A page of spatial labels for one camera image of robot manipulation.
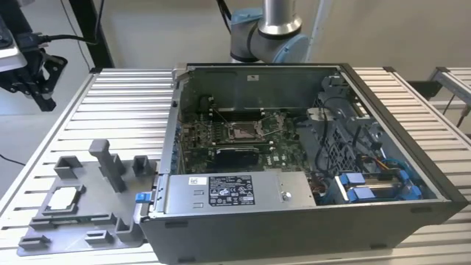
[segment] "white label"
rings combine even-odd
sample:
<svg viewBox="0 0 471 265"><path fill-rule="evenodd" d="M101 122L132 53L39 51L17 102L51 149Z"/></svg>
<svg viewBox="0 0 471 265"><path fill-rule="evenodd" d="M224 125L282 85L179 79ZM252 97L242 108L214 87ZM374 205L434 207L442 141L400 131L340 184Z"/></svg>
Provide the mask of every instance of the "white label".
<svg viewBox="0 0 471 265"><path fill-rule="evenodd" d="M247 81L258 81L258 80L259 80L259 75L247 76Z"/></svg>
<svg viewBox="0 0 471 265"><path fill-rule="evenodd" d="M49 206L51 210L64 210L72 204L76 194L75 187L64 187L57 189L51 197Z"/></svg>
<svg viewBox="0 0 471 265"><path fill-rule="evenodd" d="M190 177L188 185L206 185L208 183L207 177Z"/></svg>

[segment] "power supply label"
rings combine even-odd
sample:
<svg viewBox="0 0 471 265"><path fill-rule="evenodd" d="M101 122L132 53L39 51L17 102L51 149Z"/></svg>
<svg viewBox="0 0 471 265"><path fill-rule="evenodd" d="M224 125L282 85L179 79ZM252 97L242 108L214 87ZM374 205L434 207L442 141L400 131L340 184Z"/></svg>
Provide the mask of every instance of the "power supply label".
<svg viewBox="0 0 471 265"><path fill-rule="evenodd" d="M252 176L210 177L210 205L255 205Z"/></svg>

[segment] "barcode sticker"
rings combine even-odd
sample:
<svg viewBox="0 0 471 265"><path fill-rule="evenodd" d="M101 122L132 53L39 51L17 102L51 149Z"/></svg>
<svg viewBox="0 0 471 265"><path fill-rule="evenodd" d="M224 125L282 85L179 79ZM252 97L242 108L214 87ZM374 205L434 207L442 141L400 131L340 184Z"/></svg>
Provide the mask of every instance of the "barcode sticker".
<svg viewBox="0 0 471 265"><path fill-rule="evenodd" d="M208 183L207 177L190 177L188 185L206 185Z"/></svg>

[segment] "robotic arm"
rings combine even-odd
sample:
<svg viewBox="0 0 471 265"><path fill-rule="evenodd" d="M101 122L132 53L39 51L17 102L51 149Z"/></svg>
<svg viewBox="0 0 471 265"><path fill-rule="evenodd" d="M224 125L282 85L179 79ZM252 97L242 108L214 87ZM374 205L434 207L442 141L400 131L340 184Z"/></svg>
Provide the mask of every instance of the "robotic arm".
<svg viewBox="0 0 471 265"><path fill-rule="evenodd" d="M32 97L43 112L56 107L52 93L67 66L65 58L47 54L43 48L47 41L45 36L32 32L17 0L1 0L0 87Z"/></svg>
<svg viewBox="0 0 471 265"><path fill-rule="evenodd" d="M300 34L295 0L263 0L263 8L236 10L231 19L231 57L236 62L303 62L310 39Z"/></svg>

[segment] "slotted aluminum surface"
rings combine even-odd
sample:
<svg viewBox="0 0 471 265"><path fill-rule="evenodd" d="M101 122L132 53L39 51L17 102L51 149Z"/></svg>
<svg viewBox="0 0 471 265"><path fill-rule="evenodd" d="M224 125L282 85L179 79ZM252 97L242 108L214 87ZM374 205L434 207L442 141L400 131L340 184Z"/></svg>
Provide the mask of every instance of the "slotted aluminum surface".
<svg viewBox="0 0 471 265"><path fill-rule="evenodd" d="M463 101L471 105L471 68L438 67L431 76Z"/></svg>
<svg viewBox="0 0 471 265"><path fill-rule="evenodd" d="M396 73L355 69L431 159L471 200L471 144ZM124 250L17 257L16 247L52 185L52 163L60 155L92 160L89 140L108 138L123 159L160 157L172 94L170 70L104 70L77 92L39 151L0 201L0 263L148 264L158 263L150 244ZM471 206L442 225L419 229L392 250L336 253L224 264L463 264L471 260Z"/></svg>

